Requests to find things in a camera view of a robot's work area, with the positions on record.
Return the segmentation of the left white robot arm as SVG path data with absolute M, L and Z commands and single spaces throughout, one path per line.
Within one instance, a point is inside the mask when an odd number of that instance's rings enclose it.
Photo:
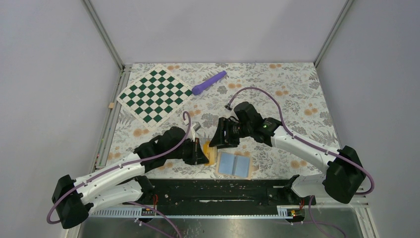
M 199 139 L 174 126 L 99 171 L 78 178 L 62 176 L 52 195 L 58 223 L 69 229 L 84 222 L 94 212 L 119 203 L 151 202 L 154 187 L 145 173 L 162 167 L 171 159 L 180 159 L 192 166 L 209 162 Z

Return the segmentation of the yellow credit card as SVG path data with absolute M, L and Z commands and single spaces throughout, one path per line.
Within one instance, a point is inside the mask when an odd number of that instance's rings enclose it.
M 206 141 L 203 144 L 203 153 L 209 160 L 205 165 L 206 166 L 214 165 L 217 159 L 217 148 L 210 147 L 210 141 Z

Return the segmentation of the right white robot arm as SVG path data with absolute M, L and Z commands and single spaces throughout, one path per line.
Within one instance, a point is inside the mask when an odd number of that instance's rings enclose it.
M 274 118 L 263 118 L 252 104 L 242 102 L 234 108 L 235 116 L 220 117 L 210 147 L 234 148 L 240 139 L 251 137 L 258 143 L 287 151 L 320 170 L 313 176 L 292 176 L 284 190 L 284 198 L 297 204 L 312 195 L 328 195 L 348 204 L 366 178 L 355 149 L 327 147 L 300 134 L 287 132 L 283 123 Z

